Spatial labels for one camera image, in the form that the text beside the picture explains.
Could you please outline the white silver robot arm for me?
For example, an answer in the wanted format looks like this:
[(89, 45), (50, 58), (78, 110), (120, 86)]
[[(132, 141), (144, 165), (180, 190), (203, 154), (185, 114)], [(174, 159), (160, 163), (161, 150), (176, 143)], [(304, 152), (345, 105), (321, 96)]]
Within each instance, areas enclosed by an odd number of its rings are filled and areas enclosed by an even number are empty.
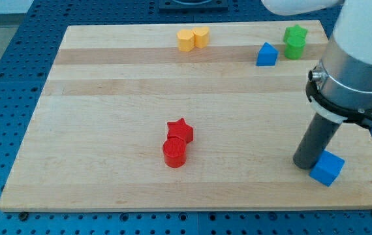
[(315, 108), (344, 121), (372, 127), (372, 0), (264, 0), (282, 16), (341, 6), (320, 62), (309, 73), (317, 83)]

